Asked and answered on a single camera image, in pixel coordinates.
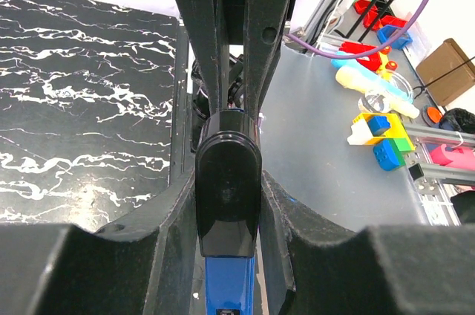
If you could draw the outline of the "blue stapler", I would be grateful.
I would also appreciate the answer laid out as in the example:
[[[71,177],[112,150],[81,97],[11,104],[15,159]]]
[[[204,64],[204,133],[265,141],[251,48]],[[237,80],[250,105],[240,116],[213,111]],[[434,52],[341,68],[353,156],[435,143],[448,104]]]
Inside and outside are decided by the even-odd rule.
[[[195,158],[200,252],[208,314],[252,314],[261,211],[259,128],[242,110],[213,114]]]

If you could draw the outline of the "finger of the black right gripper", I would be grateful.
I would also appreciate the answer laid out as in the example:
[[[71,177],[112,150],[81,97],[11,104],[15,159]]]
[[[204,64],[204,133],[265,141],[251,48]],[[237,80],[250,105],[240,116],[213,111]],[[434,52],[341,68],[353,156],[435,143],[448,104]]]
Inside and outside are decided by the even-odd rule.
[[[222,109],[222,63],[217,38],[216,0],[175,0],[189,35],[209,98],[209,109]]]
[[[244,14],[244,106],[258,114],[279,59],[289,0],[246,0]]]

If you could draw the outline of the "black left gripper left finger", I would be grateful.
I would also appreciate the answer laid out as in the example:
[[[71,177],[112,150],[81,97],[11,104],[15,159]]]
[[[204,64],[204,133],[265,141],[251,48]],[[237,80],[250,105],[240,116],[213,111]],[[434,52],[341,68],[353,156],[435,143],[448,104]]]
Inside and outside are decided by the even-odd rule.
[[[196,248],[194,174],[89,233],[1,226],[3,314],[187,314]]]

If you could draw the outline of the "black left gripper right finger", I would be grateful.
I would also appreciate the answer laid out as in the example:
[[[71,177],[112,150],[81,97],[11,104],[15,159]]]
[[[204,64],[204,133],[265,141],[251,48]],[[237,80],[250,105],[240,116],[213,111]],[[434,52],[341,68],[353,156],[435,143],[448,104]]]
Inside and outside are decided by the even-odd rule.
[[[260,239],[271,314],[472,314],[474,228],[350,231],[262,174]]]

